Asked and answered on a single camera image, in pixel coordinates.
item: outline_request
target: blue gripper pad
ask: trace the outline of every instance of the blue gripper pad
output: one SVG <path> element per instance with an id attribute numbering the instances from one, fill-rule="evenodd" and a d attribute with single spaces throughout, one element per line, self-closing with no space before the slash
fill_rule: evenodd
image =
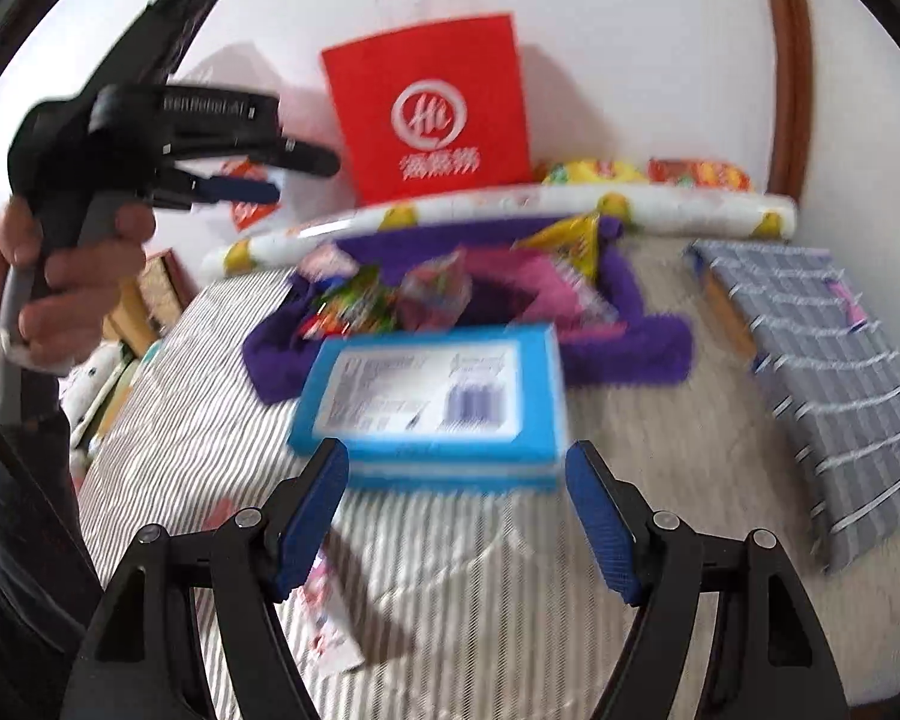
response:
<path id="1" fill-rule="evenodd" d="M 309 481 L 295 513 L 287 523 L 280 542 L 280 570 L 274 580 L 280 598 L 286 600 L 290 591 L 300 587 L 307 579 L 317 557 L 317 549 L 330 530 L 334 512 L 337 510 L 343 490 L 350 474 L 350 462 L 346 447 L 341 442 L 330 450 L 323 460 L 316 477 Z M 320 452 L 311 463 L 320 460 Z M 297 484 L 307 484 L 310 474 L 307 469 L 298 477 Z"/>
<path id="2" fill-rule="evenodd" d="M 634 538 L 578 445 L 567 451 L 566 480 L 607 587 L 618 592 L 625 603 L 639 605 L 642 593 L 634 571 Z"/>

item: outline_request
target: black sleeve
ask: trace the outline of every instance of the black sleeve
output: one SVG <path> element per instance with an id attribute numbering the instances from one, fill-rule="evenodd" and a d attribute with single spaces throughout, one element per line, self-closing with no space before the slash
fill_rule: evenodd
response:
<path id="1" fill-rule="evenodd" d="M 58 717 L 71 665 L 101 598 L 80 535 L 69 433 L 60 412 L 39 430 L 5 429 L 59 520 L 0 461 L 0 718 Z"/>

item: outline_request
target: red paper bag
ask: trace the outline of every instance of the red paper bag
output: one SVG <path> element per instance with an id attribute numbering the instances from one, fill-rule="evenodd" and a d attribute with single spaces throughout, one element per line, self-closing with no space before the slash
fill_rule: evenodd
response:
<path id="1" fill-rule="evenodd" d="M 530 181 L 510 16 L 374 35 L 323 63 L 362 204 Z"/>

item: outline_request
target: blue box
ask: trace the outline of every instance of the blue box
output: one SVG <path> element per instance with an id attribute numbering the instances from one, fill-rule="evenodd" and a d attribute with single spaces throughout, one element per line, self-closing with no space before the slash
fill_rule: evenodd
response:
<path id="1" fill-rule="evenodd" d="M 399 490 L 553 490 L 568 446 L 549 325 L 323 342 L 288 444 L 346 444 L 350 483 Z"/>

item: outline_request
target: white wall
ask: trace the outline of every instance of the white wall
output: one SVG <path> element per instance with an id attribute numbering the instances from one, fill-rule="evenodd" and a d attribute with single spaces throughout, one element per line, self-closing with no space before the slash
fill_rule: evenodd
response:
<path id="1" fill-rule="evenodd" d="M 62 0 L 18 52 L 0 81 L 0 203 L 7 146 L 26 110 L 79 90 L 145 1 Z M 333 142 L 321 49 L 416 14 L 480 9 L 516 13 L 535 158 L 722 157 L 766 180 L 767 0 L 221 0 L 180 70 L 279 90 L 293 130 Z M 292 194 L 300 218 L 349 201 L 346 180 L 329 189 L 304 180 Z M 155 244 L 195 268 L 225 237 L 164 214 Z"/>
<path id="2" fill-rule="evenodd" d="M 799 240 L 829 247 L 900 347 L 900 50 L 859 0 L 810 0 L 814 131 Z"/>

